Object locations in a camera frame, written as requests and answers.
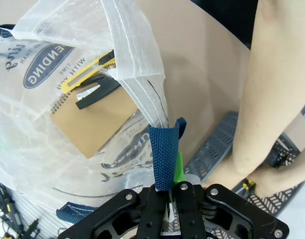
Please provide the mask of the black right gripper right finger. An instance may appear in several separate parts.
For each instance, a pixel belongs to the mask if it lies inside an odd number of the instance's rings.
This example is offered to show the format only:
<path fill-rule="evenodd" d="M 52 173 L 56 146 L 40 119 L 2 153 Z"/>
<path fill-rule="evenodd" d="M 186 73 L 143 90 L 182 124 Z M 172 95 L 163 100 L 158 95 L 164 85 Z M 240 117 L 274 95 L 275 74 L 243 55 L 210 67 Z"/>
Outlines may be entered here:
<path fill-rule="evenodd" d="M 222 229 L 234 239 L 286 239 L 287 224 L 220 184 L 204 189 L 183 175 L 182 154 L 177 154 L 172 189 L 183 239 L 214 239 L 205 225 Z"/>

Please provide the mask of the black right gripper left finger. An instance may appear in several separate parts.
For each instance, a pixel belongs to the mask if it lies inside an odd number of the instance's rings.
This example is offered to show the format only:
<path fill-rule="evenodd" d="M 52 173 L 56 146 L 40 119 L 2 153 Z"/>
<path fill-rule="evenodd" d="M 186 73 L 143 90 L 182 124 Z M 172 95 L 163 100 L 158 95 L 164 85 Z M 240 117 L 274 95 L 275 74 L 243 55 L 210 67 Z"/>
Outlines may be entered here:
<path fill-rule="evenodd" d="M 160 239 L 167 192 L 154 186 L 125 189 L 74 224 L 59 239 L 120 239 L 137 228 L 136 239 Z"/>

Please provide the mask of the person's left hand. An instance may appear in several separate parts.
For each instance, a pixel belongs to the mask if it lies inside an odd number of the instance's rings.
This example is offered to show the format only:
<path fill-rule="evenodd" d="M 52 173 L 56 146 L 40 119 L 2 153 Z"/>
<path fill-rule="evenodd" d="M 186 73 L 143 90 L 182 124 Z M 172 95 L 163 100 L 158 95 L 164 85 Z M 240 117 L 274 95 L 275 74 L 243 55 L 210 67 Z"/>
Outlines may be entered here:
<path fill-rule="evenodd" d="M 288 166 L 256 169 L 265 153 L 266 150 L 259 152 L 254 148 L 234 147 L 232 154 L 219 164 L 202 186 L 221 184 L 232 189 L 246 178 L 255 183 L 257 196 L 267 197 L 305 181 L 305 149 Z"/>

